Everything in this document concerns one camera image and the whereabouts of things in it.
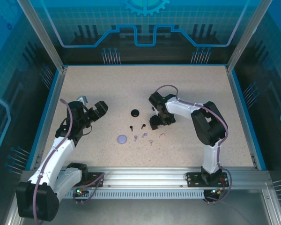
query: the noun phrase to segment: enclosure frame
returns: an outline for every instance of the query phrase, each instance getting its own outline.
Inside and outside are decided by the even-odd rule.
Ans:
[[[55,108],[61,92],[62,84],[67,72],[65,67],[53,46],[44,26],[42,25],[38,15],[29,0],[17,0],[26,17],[28,18],[37,36],[44,45],[54,65],[59,70],[58,76],[55,77],[52,87],[51,96],[47,99],[48,108],[43,112],[43,117],[38,128],[38,135],[35,138],[32,152],[30,154],[29,163],[21,177],[21,180],[27,180],[34,170],[39,167],[40,159],[44,151],[46,139],[49,134],[51,122],[53,120]],[[245,29],[239,43],[237,44],[228,64],[227,76],[230,82],[232,93],[237,105],[237,110],[244,129],[245,137],[248,142],[249,150],[255,167],[230,167],[229,170],[233,176],[232,191],[237,189],[258,189],[263,193],[264,202],[267,213],[273,225],[281,225],[281,206],[275,193],[273,183],[269,172],[265,169],[265,165],[260,155],[258,145],[256,145],[256,136],[251,129],[251,121],[248,118],[247,109],[243,105],[243,95],[240,92],[239,84],[234,73],[234,66],[239,60],[249,40],[254,34],[261,19],[266,13],[272,0],[261,0],[253,17],[251,18],[247,28]],[[105,179],[104,186],[101,189],[111,190],[152,190],[152,189],[171,189],[181,190],[187,187],[187,181],[183,179],[186,172],[200,172],[199,167],[89,167],[92,172],[106,172],[108,178]],[[123,176],[129,175],[131,180],[123,181]],[[23,218],[18,216],[16,196],[13,199],[9,214],[5,224],[20,224]]]

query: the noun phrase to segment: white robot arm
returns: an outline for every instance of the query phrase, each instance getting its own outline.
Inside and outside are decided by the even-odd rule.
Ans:
[[[86,98],[81,96],[68,104],[73,118],[71,128],[70,114],[67,111],[67,118],[56,131],[56,138],[43,163],[27,182],[18,184],[16,197],[19,216],[34,218],[33,208],[35,208],[38,219],[52,221],[58,211],[59,203],[66,193],[75,184],[84,185],[87,181],[89,175],[87,165],[79,163],[68,165],[65,172],[58,178],[63,164],[83,136],[83,130],[89,128],[92,122],[104,116],[108,110],[105,102],[96,103],[96,109],[88,109],[85,106],[86,103]],[[37,197],[34,204],[35,189]]]
[[[202,176],[204,176],[206,183],[210,183],[217,173],[221,173],[217,162],[217,147],[219,142],[225,137],[225,128],[217,118],[206,112],[201,106],[210,109],[223,120],[215,104],[213,102],[194,104],[181,100],[172,94],[163,97],[158,92],[153,93],[149,101],[156,113],[150,119],[150,125],[153,130],[157,129],[159,125],[175,123],[174,114],[192,119],[197,137],[204,144]]]

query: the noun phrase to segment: black circular base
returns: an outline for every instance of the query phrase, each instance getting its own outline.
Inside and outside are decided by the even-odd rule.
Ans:
[[[133,110],[131,111],[131,115],[132,115],[133,117],[138,117],[139,114],[140,114],[140,112],[139,112],[137,109],[133,109]]]

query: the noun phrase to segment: gear logo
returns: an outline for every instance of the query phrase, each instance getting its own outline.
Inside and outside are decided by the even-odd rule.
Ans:
[[[0,0],[0,14],[8,24],[11,24],[18,15],[16,0]]]
[[[130,9],[131,13],[138,16],[159,13],[159,10],[165,9],[165,4],[169,3],[170,0],[124,0],[126,9]]]

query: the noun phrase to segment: speckled tabletop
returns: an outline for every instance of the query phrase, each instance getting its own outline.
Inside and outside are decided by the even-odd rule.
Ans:
[[[109,109],[92,124],[92,132],[81,138],[65,165],[79,162],[88,166],[201,166],[203,144],[191,120],[176,115],[176,123],[151,130],[149,119],[154,112],[148,98],[164,84],[178,87],[181,99],[213,101],[229,126],[229,137],[221,148],[221,164],[253,166],[225,67],[170,65],[68,67],[60,98],[70,102],[85,95],[88,108],[105,101]],[[175,94],[168,87],[159,92],[164,96]],[[132,117],[132,109],[138,109],[140,115]],[[66,115],[66,106],[58,102],[43,158]],[[119,135],[127,136],[125,144],[118,144]]]

